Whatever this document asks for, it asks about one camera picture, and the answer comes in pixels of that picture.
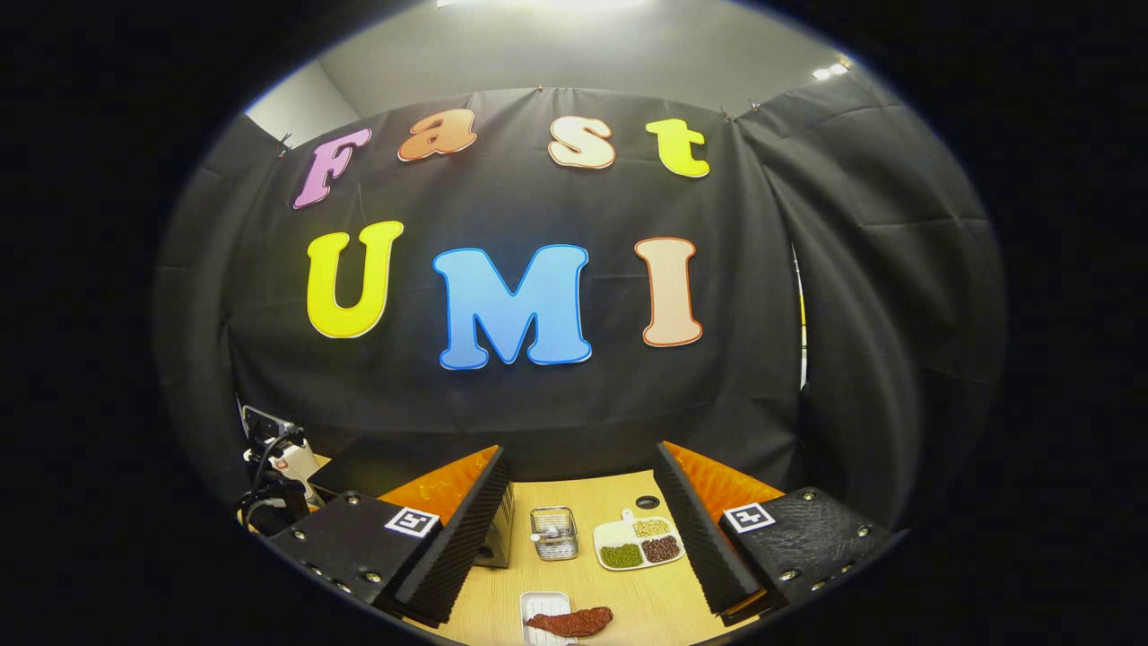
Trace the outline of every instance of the wooden table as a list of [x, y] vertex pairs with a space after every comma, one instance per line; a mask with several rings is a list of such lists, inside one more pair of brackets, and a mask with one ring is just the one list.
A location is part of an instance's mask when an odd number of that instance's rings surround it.
[[[572, 610], [608, 606], [614, 621], [598, 635], [579, 639], [580, 644], [594, 646], [687, 646], [745, 624], [726, 628], [709, 613], [690, 568], [689, 554], [642, 570], [616, 573], [598, 565], [594, 528], [620, 521], [623, 508], [631, 509], [638, 519], [664, 516], [673, 521], [665, 503], [653, 509], [639, 509], [634, 504], [641, 496], [664, 500], [653, 472], [511, 487], [514, 520], [510, 568], [471, 568], [450, 622], [439, 629], [404, 621], [472, 646], [523, 644], [519, 596], [536, 591], [566, 593]], [[569, 561], [543, 561], [530, 543], [530, 509], [551, 505], [565, 505], [574, 513], [579, 555]]]

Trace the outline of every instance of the gray wall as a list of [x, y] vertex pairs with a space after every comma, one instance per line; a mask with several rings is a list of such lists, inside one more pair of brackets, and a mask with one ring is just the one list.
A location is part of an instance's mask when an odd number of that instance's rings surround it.
[[[839, 59], [797, 25], [728, 0], [603, 3], [483, 0], [440, 8], [421, 0], [319, 56], [315, 67], [339, 96], [315, 89], [321, 83], [309, 65], [300, 72], [309, 75], [308, 83], [296, 83], [293, 92], [277, 88], [248, 114], [272, 124], [277, 130], [264, 127], [277, 137], [294, 132], [293, 146], [391, 108], [540, 84], [740, 114], [751, 99], [810, 83], [814, 69]], [[264, 118], [267, 114], [276, 118]]]

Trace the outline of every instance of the yellow letter u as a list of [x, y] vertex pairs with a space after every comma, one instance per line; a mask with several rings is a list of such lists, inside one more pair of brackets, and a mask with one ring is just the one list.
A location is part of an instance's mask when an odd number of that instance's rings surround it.
[[335, 302], [335, 275], [339, 252], [347, 248], [350, 235], [327, 233], [311, 241], [307, 255], [311, 272], [307, 278], [307, 314], [311, 326], [325, 337], [354, 340], [371, 332], [387, 306], [387, 282], [390, 274], [390, 243], [403, 234], [403, 223], [379, 221], [359, 232], [366, 244], [363, 266], [363, 295], [354, 306]]

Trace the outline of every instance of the orange foam pad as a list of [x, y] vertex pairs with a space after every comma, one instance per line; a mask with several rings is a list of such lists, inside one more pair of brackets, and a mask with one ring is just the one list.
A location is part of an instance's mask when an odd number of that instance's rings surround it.
[[379, 497], [383, 503], [437, 514], [442, 524], [458, 511], [463, 499], [482, 475], [498, 446], [483, 449]]
[[731, 469], [700, 453], [664, 442], [669, 454], [690, 478], [695, 493], [701, 500], [714, 524], [722, 512], [752, 503], [765, 503], [785, 496], [783, 492]]

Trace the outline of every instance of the divided plate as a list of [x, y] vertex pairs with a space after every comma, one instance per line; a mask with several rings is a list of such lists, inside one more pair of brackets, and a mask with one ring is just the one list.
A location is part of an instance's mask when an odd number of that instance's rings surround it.
[[[634, 523], [643, 521], [661, 521], [669, 526], [669, 531], [666, 534], [658, 534], [653, 536], [638, 537], [634, 531]], [[665, 561], [659, 561], [657, 563], [651, 563], [646, 557], [645, 551], [642, 550], [643, 540], [666, 538], [667, 536], [674, 537], [674, 542], [677, 544], [677, 554], [673, 559], [667, 559]], [[633, 568], [611, 568], [602, 560], [602, 548], [603, 547], [621, 547], [627, 544], [637, 545], [638, 551], [642, 553], [642, 565], [634, 566]], [[614, 521], [612, 523], [602, 523], [600, 526], [594, 528], [594, 553], [598, 557], [598, 565], [607, 570], [627, 571], [627, 570], [641, 570], [642, 568], [652, 568], [654, 566], [661, 566], [662, 563], [672, 563], [682, 558], [685, 554], [685, 547], [682, 545], [682, 537], [677, 534], [677, 528], [674, 523], [669, 522], [669, 519], [664, 519], [661, 516], [644, 516], [641, 519], [634, 517], [634, 512], [629, 509], [622, 509], [622, 520]]]
[[576, 637], [561, 637], [542, 630], [532, 628], [526, 622], [534, 615], [568, 615], [571, 613], [571, 598], [561, 592], [523, 592], [519, 597], [519, 606], [522, 608], [522, 640], [529, 646], [566, 646], [577, 644]]

